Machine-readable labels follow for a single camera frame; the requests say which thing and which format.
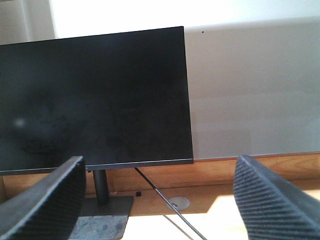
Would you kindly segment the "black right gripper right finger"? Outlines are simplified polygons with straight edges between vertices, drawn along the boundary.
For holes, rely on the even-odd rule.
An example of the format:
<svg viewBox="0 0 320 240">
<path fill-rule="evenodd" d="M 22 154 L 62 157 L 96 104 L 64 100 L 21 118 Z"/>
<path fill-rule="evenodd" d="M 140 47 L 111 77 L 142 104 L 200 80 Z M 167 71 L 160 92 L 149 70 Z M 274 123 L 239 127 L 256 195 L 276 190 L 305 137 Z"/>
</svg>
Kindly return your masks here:
<svg viewBox="0 0 320 240">
<path fill-rule="evenodd" d="M 236 162 L 233 194 L 250 240 L 318 240 L 320 202 L 251 156 Z"/>
</svg>

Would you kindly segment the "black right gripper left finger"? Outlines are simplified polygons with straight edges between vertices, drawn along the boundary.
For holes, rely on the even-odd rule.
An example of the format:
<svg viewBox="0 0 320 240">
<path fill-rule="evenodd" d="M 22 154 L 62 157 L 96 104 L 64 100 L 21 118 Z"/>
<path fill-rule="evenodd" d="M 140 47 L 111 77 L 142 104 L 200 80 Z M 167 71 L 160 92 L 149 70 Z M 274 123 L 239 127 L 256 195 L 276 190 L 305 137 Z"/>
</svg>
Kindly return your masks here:
<svg viewBox="0 0 320 240">
<path fill-rule="evenodd" d="M 41 181 L 0 205 L 2 240 L 67 240 L 86 192 L 85 162 L 73 156 Z"/>
</svg>

